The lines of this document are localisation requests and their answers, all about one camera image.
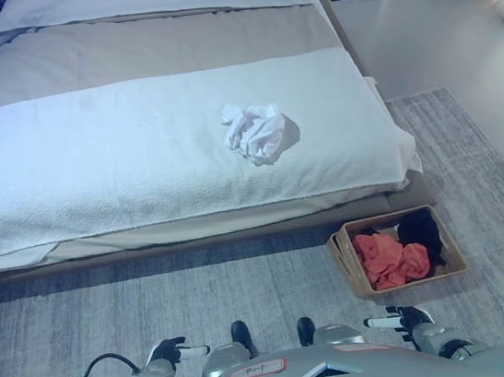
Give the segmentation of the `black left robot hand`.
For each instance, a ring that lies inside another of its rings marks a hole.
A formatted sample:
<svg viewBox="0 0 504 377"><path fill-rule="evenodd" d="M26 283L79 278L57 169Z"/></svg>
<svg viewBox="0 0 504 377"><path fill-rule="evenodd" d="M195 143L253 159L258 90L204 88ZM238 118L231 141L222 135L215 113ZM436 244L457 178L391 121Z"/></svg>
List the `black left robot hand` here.
<svg viewBox="0 0 504 377"><path fill-rule="evenodd" d="M151 348L146 365L151 361L166 359L172 364L178 364L182 360L196 359L209 354L211 347L208 345L188 346L185 336L177 336L170 339L163 339Z"/></svg>

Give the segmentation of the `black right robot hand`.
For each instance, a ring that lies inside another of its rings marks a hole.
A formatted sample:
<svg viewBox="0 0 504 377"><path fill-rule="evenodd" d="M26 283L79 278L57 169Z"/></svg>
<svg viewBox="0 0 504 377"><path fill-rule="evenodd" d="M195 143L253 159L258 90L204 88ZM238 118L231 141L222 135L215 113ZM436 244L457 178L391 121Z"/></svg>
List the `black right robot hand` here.
<svg viewBox="0 0 504 377"><path fill-rule="evenodd" d="M430 314L416 306L387 306L386 316L367 317L362 321L367 328L392 329L401 335L404 342L413 341L413 330L418 324L433 322Z"/></svg>

